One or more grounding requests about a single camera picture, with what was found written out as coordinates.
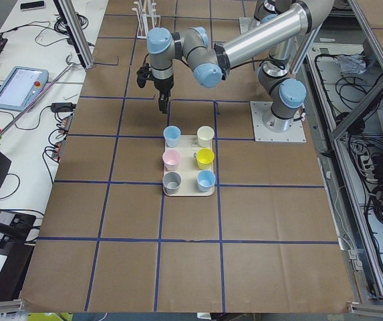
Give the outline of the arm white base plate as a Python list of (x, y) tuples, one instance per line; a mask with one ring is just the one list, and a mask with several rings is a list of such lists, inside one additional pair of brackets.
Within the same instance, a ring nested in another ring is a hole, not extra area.
[(250, 101), (255, 142), (305, 143), (306, 137), (299, 111), (283, 120), (274, 116), (272, 102)]

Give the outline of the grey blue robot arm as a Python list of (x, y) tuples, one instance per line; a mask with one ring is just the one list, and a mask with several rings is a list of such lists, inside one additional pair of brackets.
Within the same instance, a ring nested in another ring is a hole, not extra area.
[(291, 44), (295, 36), (309, 35), (319, 27), (333, 5), (333, 1), (276, 1), (276, 14), (271, 19), (213, 47), (209, 47), (203, 27), (174, 33), (155, 27), (146, 39), (150, 61), (137, 71), (137, 84), (143, 88), (152, 81), (159, 91), (159, 109), (166, 113), (174, 86), (173, 60), (184, 60), (201, 86), (214, 88), (226, 80), (231, 70), (267, 51), (267, 58), (257, 70), (259, 83), (273, 100), (263, 115), (263, 123), (272, 132), (286, 132), (307, 96), (305, 86), (290, 74)]

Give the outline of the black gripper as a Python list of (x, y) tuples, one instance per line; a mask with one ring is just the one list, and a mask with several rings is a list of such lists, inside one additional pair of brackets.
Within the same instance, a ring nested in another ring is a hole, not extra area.
[(160, 91), (158, 97), (159, 110), (166, 114), (168, 112), (170, 90), (173, 88), (173, 69), (168, 68), (165, 70), (158, 70), (156, 68), (152, 68), (151, 74), (155, 88)]

